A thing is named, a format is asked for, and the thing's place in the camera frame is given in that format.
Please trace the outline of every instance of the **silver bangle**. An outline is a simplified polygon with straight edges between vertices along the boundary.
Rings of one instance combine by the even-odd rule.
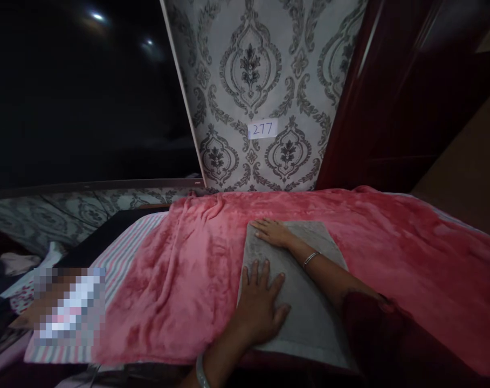
[[[311,255],[309,255],[309,257],[306,259],[306,261],[304,262],[304,264],[302,265],[302,268],[306,268],[306,265],[309,263],[309,261],[314,258],[315,256],[319,255],[319,254],[322,254],[321,252],[319,251],[316,251],[315,253],[312,253]]]
[[[203,371],[203,353],[196,358],[196,378],[198,379],[200,387],[211,388],[205,377],[205,372]]]

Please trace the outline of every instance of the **person under blanket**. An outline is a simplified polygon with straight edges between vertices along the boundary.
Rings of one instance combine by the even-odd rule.
[[[378,294],[293,235],[279,221],[252,222],[256,237],[288,249],[295,260],[340,313],[351,351],[365,382],[373,386],[490,386],[490,378],[473,371],[393,301]],[[237,309],[222,335],[198,358],[181,387],[219,388],[225,385],[241,357],[256,344],[276,336],[290,307],[274,308],[285,275],[268,288],[270,263],[249,278],[243,268],[243,289]]]

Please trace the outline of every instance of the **damask wallpaper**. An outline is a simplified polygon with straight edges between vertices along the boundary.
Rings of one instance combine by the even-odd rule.
[[[367,0],[170,0],[207,189],[314,187]],[[247,124],[276,117],[276,138]],[[188,189],[75,192],[0,200],[0,230],[45,254],[75,246],[118,210],[170,203]]]

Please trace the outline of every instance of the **white sticker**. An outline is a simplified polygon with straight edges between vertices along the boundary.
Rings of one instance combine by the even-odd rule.
[[[276,136],[277,119],[259,120],[249,124],[249,139]]]

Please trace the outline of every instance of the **wrist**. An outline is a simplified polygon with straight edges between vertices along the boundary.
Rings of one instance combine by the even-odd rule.
[[[243,353],[254,345],[254,339],[250,329],[245,324],[237,322],[234,319],[232,319],[225,328],[223,336],[233,347],[239,349]]]
[[[286,241],[283,244],[283,247],[290,252],[293,251],[294,247],[300,242],[301,240],[295,236],[294,234],[290,236],[290,238],[286,239]]]

